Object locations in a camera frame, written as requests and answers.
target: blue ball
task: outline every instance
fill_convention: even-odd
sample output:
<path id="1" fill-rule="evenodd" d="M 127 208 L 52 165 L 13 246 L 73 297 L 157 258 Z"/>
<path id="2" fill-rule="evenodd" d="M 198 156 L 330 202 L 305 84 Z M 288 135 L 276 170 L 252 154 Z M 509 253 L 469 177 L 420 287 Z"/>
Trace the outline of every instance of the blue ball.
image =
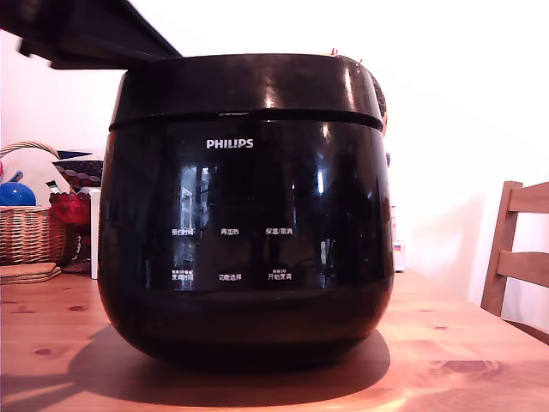
<path id="1" fill-rule="evenodd" d="M 0 206 L 36 206 L 36 196 L 23 183 L 0 185 Z"/>

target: rice cooker lid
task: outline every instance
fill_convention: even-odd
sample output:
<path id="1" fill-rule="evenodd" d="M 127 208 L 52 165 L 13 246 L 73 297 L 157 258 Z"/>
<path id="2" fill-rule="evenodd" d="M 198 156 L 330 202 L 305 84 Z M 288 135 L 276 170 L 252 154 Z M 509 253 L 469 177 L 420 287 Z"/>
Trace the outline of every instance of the rice cooker lid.
<path id="1" fill-rule="evenodd" d="M 111 130 L 154 118 L 331 118 L 381 130 L 374 81 L 350 58 L 241 54 L 174 58 L 128 70 Z"/>

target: philips logo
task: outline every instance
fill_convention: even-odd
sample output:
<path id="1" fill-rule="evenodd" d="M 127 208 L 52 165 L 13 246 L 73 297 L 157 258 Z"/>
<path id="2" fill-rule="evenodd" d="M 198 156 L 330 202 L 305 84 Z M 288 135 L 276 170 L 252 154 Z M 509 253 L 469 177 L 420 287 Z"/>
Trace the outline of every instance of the philips logo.
<path id="1" fill-rule="evenodd" d="M 206 148 L 253 148 L 254 139 L 219 139 L 206 141 Z"/>

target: chair slat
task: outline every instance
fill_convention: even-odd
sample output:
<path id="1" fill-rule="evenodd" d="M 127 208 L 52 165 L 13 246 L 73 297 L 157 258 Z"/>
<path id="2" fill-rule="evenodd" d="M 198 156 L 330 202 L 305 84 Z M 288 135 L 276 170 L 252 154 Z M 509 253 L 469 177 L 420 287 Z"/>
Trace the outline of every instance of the chair slat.
<path id="1" fill-rule="evenodd" d="M 502 251 L 498 274 L 549 288 L 549 253 Z"/>
<path id="2" fill-rule="evenodd" d="M 512 251 L 516 218 L 518 217 L 518 213 L 508 211 L 509 199 L 511 192 L 520 187 L 522 187 L 521 182 L 509 181 L 504 183 L 484 292 L 480 302 L 480 307 L 496 316 L 501 316 L 502 307 L 504 306 L 505 285 L 507 284 L 507 277 L 498 274 L 499 253 L 501 251 Z"/>
<path id="3" fill-rule="evenodd" d="M 509 200 L 509 211 L 549 213 L 549 182 L 513 189 Z"/>
<path id="4" fill-rule="evenodd" d="M 549 333 L 545 333 L 543 330 L 536 329 L 529 324 L 522 324 L 520 322 L 515 322 L 514 320 L 508 319 L 504 319 L 504 321 L 508 324 L 512 324 L 517 329 L 528 333 L 531 337 L 535 337 L 538 341 L 542 341 L 545 345 L 549 345 Z"/>

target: white wall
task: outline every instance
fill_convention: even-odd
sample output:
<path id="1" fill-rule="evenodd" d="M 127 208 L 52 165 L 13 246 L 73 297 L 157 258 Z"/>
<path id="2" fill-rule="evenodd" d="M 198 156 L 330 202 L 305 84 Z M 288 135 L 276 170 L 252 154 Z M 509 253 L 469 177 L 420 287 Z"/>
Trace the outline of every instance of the white wall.
<path id="1" fill-rule="evenodd" d="M 503 181 L 549 180 L 545 2 L 132 3 L 185 56 L 336 47 L 363 58 L 389 105 L 407 267 L 480 302 Z M 3 144 L 102 144 L 120 74 L 53 72 L 2 40 Z M 549 251 L 547 229 L 521 216 L 516 247 Z M 544 301 L 510 282 L 504 314 L 549 330 Z"/>

